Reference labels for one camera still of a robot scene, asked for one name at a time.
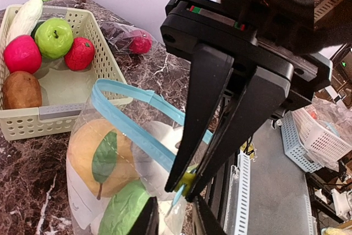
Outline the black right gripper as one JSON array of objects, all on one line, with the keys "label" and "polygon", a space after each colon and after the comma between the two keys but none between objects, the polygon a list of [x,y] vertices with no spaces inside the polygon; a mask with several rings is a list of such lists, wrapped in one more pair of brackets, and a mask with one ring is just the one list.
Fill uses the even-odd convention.
[{"label": "black right gripper", "polygon": [[171,192],[195,155],[220,96],[240,96],[255,69],[265,69],[290,83],[287,98],[270,116],[278,120],[311,104],[315,92],[330,86],[332,62],[258,42],[255,30],[238,26],[216,2],[170,0],[165,10],[161,34],[166,50],[191,63],[183,136],[165,186]]}]

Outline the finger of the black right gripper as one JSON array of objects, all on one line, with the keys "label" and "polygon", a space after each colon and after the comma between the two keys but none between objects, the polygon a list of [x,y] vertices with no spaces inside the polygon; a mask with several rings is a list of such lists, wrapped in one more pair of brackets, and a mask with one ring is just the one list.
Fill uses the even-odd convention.
[{"label": "finger of the black right gripper", "polygon": [[281,107],[290,89],[291,71],[283,76],[262,67],[256,67],[241,90],[232,98],[219,119],[218,127],[200,163],[195,180],[186,196],[191,202],[222,165],[239,150],[269,118],[280,119]]}]

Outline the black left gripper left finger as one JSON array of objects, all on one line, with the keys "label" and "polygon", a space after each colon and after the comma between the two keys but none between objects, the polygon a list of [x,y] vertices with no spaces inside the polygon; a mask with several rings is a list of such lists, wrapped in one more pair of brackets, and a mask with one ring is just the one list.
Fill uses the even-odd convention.
[{"label": "black left gripper left finger", "polygon": [[156,197],[150,197],[128,235],[158,235],[159,212]]}]

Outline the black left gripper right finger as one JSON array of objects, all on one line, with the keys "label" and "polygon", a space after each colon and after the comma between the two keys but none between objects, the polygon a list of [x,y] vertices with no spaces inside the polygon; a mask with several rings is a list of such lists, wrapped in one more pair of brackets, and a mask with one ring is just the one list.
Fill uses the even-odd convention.
[{"label": "black left gripper right finger", "polygon": [[192,233],[195,235],[226,235],[201,195],[192,202]]}]

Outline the green leafy vegetable toy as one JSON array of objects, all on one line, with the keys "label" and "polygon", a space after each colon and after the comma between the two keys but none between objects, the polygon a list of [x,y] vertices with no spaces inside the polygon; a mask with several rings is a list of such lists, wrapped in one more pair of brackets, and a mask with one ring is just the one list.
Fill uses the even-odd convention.
[{"label": "green leafy vegetable toy", "polygon": [[100,222],[98,234],[128,234],[149,197],[140,180],[128,183],[110,200]]}]

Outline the white garlic toy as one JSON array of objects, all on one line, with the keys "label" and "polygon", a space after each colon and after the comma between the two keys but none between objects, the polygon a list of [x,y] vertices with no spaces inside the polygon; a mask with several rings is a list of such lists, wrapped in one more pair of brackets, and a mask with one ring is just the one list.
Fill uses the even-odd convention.
[{"label": "white garlic toy", "polygon": [[173,128],[160,121],[150,121],[144,125],[144,129],[173,154],[177,154],[184,127]]}]

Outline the yellow peach toy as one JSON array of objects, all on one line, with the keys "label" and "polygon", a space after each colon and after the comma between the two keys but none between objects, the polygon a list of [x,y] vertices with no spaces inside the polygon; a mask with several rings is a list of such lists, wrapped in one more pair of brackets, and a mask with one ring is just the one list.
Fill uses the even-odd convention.
[{"label": "yellow peach toy", "polygon": [[139,178],[131,140],[105,119],[85,123],[70,138],[68,159],[96,197],[109,198]]}]

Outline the clear zip bag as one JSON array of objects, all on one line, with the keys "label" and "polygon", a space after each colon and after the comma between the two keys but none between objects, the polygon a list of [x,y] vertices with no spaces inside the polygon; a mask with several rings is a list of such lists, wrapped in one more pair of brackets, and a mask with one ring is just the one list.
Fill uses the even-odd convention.
[{"label": "clear zip bag", "polygon": [[[143,30],[131,25],[125,25],[116,22],[103,22],[100,29],[109,45],[109,47],[117,52],[118,55],[131,55],[129,45],[132,41],[130,32],[133,30]],[[146,54],[134,55],[153,55],[161,46],[161,44],[152,36],[153,44],[151,50]]]},{"label": "clear zip bag", "polygon": [[74,234],[128,234],[149,198],[158,234],[181,234],[186,200],[165,191],[185,114],[152,90],[95,82],[71,131],[67,188]]}]

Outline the round red fruit toy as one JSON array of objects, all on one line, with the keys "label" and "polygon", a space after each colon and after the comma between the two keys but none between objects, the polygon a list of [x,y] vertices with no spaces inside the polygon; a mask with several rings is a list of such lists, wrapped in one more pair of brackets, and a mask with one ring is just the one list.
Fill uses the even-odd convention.
[{"label": "round red fruit toy", "polygon": [[10,73],[23,71],[34,74],[42,63],[40,50],[30,35],[21,35],[11,41],[3,52]]}]

